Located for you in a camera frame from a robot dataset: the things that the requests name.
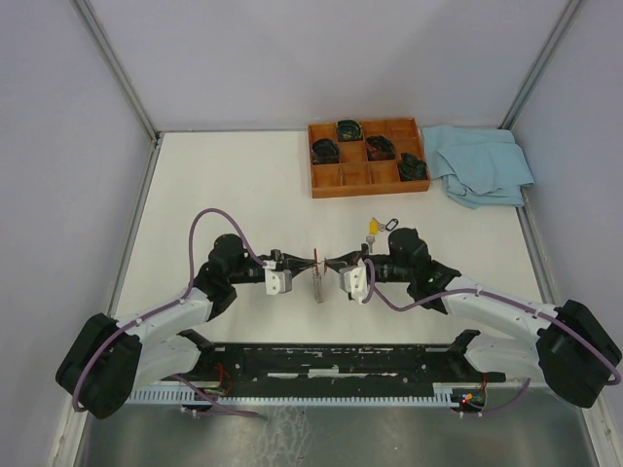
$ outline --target wooden box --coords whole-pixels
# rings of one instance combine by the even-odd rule
[[[430,186],[430,174],[426,180],[400,181],[398,164],[402,153],[411,153],[424,161],[420,134],[414,119],[360,121],[363,140],[339,142],[336,123],[309,125],[311,196],[313,198],[359,197],[390,193],[425,192]],[[393,161],[368,161],[366,138],[382,135],[389,139],[395,149]],[[340,148],[340,162],[322,165],[312,164],[312,144],[329,138]]]

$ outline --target yellow object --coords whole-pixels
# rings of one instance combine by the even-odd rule
[[[379,233],[379,221],[374,217],[370,221],[370,235],[376,235]]]

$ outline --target gray wall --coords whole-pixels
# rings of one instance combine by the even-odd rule
[[[623,2],[586,2],[515,127],[558,289],[623,348]],[[606,391],[623,434],[623,387]]]
[[[92,0],[160,130],[497,126],[567,0]]]
[[[55,369],[102,311],[149,142],[67,0],[0,7],[0,465],[47,460]]]

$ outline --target white table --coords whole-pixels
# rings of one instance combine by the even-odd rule
[[[427,193],[312,199],[304,131],[168,133],[151,184],[117,316],[175,296],[187,283],[188,230],[206,207],[229,212],[257,254],[278,248],[300,257],[341,256],[365,240],[372,217],[415,227],[432,257],[498,290],[539,300],[515,209],[467,209],[440,183]],[[195,237],[198,268],[214,239],[233,229],[218,215],[203,218]],[[386,233],[375,253],[386,253]],[[379,286],[399,305],[411,302],[406,284]],[[451,342],[477,323],[417,308],[397,313],[375,298],[349,302],[338,276],[323,279],[325,303],[312,295],[311,272],[289,294],[270,297],[263,284],[237,286],[238,298],[220,317],[199,326],[212,341]]]

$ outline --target folded towel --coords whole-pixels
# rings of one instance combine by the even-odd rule
[[[435,126],[422,130],[431,178],[467,207],[523,206],[522,186],[534,183],[522,149],[507,130]]]

